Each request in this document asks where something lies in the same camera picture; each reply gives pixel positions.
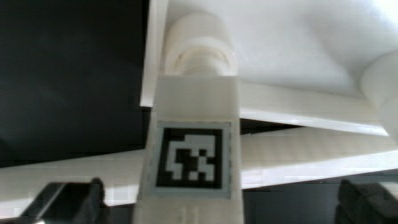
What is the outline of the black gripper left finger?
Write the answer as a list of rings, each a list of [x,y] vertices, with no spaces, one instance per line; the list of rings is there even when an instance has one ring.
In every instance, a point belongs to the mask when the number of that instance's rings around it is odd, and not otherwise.
[[[99,178],[88,182],[51,182],[15,218],[15,224],[99,224],[104,208]]]

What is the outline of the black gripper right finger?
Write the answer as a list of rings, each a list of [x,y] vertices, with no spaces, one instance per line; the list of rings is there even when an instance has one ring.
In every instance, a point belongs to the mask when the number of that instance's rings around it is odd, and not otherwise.
[[[333,224],[398,224],[398,182],[341,181]]]

